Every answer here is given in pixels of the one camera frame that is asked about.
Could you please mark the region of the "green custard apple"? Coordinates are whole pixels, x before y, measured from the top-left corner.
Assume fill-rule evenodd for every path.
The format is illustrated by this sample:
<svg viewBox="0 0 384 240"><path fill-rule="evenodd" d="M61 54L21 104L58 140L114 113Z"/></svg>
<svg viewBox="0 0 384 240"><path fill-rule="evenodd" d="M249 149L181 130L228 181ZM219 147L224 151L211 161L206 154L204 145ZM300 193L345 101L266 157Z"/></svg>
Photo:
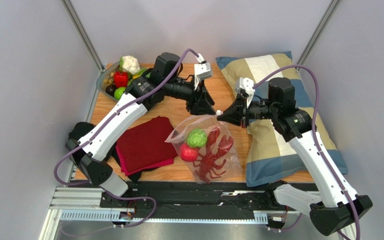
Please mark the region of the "green custard apple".
<svg viewBox="0 0 384 240"><path fill-rule="evenodd" d="M208 137L201 128L193 129L186 138L186 144L191 148L201 148L207 144Z"/></svg>

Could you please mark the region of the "clear zip top bag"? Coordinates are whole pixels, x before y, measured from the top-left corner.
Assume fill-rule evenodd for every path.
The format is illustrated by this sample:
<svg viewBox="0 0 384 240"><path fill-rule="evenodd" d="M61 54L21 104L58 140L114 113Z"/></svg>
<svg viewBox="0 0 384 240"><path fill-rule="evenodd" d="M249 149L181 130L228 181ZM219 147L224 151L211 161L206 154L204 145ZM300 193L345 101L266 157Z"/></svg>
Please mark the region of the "clear zip top bag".
<svg viewBox="0 0 384 240"><path fill-rule="evenodd" d="M240 177L242 167L235 141L217 115L193 115L168 135L178 157L198 184L210 184Z"/></svg>

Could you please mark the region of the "red toy lobster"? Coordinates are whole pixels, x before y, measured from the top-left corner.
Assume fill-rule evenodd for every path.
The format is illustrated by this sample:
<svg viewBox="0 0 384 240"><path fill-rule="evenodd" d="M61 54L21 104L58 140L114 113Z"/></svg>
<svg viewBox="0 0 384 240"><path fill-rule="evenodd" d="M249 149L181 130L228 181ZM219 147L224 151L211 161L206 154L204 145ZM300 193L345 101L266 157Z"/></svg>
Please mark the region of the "red toy lobster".
<svg viewBox="0 0 384 240"><path fill-rule="evenodd" d="M221 130L219 128L213 129L208 134L205 145L205 155L199 154L198 159L193 162L193 166L197 168L194 173L199 180L206 184L212 180L222 178L227 172L226 170L221 170L227 163L227 159L224 157L233 147L234 140L231 136L227 137L227 135L223 135L217 143L220 134Z"/></svg>

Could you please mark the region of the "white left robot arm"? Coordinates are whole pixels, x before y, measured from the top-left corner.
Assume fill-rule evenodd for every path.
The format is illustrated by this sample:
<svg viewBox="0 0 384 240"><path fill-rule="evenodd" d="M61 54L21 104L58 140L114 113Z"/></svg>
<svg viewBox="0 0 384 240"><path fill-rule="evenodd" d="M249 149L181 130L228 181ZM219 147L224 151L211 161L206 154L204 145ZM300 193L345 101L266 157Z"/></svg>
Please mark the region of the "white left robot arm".
<svg viewBox="0 0 384 240"><path fill-rule="evenodd" d="M79 140L70 138L66 142L68 153L64 159L70 158L92 185L113 197L125 194L129 186L104 159L129 126L165 97L185 100L186 109L192 115L215 115L215 102L205 86L205 79L213 76L210 63L195 53L197 63L191 81L178 76L187 53L194 53L194 50L187 49L182 56L169 52L160 54L152 68L131 82L116 106L97 126Z"/></svg>

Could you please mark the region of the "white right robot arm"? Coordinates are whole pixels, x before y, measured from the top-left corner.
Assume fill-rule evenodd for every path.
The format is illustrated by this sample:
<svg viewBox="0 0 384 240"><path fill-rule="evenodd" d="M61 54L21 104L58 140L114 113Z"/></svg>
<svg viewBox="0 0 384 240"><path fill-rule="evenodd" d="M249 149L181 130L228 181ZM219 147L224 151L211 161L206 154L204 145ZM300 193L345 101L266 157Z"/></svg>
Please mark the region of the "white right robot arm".
<svg viewBox="0 0 384 240"><path fill-rule="evenodd" d="M269 81L267 98L254 100L255 84L241 77L234 90L236 99L217 119L246 128L251 120L269 119L276 132L295 150L312 176L319 194L277 181L269 190L276 206L293 208L310 218L316 230L330 236L341 233L373 206L369 196L359 195L343 177L316 130L315 117L296 106L295 87L288 78Z"/></svg>

